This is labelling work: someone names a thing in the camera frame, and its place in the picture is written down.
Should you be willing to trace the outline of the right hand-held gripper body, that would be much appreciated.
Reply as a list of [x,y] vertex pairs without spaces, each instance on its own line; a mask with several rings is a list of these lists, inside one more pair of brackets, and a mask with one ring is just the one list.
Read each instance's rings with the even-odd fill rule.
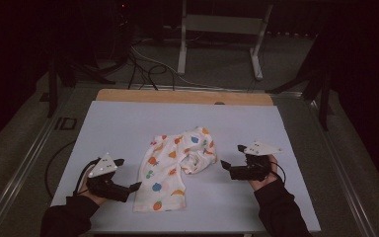
[[281,153],[280,148],[255,141],[247,146],[245,152],[245,166],[232,166],[229,171],[232,180],[262,181],[271,172],[269,155]]

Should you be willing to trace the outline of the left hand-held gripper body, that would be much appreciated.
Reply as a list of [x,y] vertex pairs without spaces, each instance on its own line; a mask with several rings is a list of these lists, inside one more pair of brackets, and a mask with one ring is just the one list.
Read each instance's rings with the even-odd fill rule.
[[114,183],[113,176],[118,167],[112,156],[106,153],[95,161],[95,166],[88,174],[87,186],[94,195],[111,200],[126,202],[131,191],[129,187]]

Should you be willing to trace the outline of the white fruit-print pants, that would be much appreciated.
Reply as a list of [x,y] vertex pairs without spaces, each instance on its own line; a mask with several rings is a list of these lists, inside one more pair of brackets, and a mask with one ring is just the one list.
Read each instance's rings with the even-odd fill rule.
[[141,162],[133,211],[171,211],[186,207],[182,173],[197,174],[217,162],[212,136],[205,127],[176,135],[155,136]]

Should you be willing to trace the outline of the person's right hand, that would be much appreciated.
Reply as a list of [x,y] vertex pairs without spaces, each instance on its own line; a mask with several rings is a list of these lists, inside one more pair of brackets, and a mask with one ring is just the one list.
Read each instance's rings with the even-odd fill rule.
[[269,175],[266,178],[264,178],[262,181],[256,181],[256,180],[249,181],[249,184],[254,191],[258,191],[259,189],[265,187],[266,185],[268,185],[268,184],[270,184],[270,183],[272,183],[278,179],[278,176],[277,176],[277,169],[278,169],[277,160],[275,159],[275,157],[273,155],[269,155],[268,159],[270,161],[270,167],[271,167],[271,172],[269,173]]

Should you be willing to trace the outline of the person's left hand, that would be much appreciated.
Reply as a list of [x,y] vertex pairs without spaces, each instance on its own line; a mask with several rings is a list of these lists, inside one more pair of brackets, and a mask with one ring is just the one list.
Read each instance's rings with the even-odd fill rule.
[[78,195],[89,198],[97,205],[102,205],[103,203],[105,203],[107,201],[106,198],[98,197],[89,191],[88,186],[87,186],[87,181],[88,181],[88,174],[85,174],[82,179],[82,183],[78,191]]

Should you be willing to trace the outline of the black metal stand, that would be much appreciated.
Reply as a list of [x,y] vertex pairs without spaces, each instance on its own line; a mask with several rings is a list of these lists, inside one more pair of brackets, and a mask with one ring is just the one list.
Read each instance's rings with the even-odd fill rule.
[[320,96],[318,119],[321,127],[328,130],[327,114],[329,110],[329,97],[331,85],[330,71],[330,40],[320,33],[302,62],[297,75],[290,81],[273,89],[266,90],[269,94],[280,94],[286,90],[306,82],[307,85],[301,93],[304,101],[314,101]]
[[67,87],[74,87],[76,85],[76,78],[73,75],[74,69],[85,73],[94,81],[101,84],[111,85],[114,83],[114,81],[110,81],[97,72],[87,68],[85,65],[80,64],[68,54],[63,53],[57,48],[53,48],[48,53],[48,92],[44,93],[41,98],[42,101],[48,102],[47,116],[49,118],[55,114],[58,106],[57,78],[61,79],[61,83],[63,85],[66,85]]

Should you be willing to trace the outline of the aluminium floor rail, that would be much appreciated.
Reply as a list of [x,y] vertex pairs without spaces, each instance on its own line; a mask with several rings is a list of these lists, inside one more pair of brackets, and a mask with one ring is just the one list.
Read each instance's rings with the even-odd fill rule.
[[335,145],[318,120],[318,107],[297,93],[273,95],[321,231],[318,237],[377,237]]
[[58,104],[52,117],[47,115],[48,104],[39,99],[42,93],[34,94],[0,132],[0,225],[72,92],[64,88],[56,94]]

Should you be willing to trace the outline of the white metal stand frame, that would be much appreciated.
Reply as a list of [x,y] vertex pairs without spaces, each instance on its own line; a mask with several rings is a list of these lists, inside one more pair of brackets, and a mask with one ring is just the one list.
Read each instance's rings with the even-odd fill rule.
[[250,48],[250,57],[255,78],[257,80],[262,80],[264,78],[259,51],[265,38],[266,27],[273,8],[272,4],[266,5],[264,15],[261,18],[190,14],[187,11],[187,6],[188,0],[182,0],[181,46],[178,58],[179,75],[184,75],[186,73],[187,32],[194,31],[202,33],[226,33],[256,36],[257,42]]

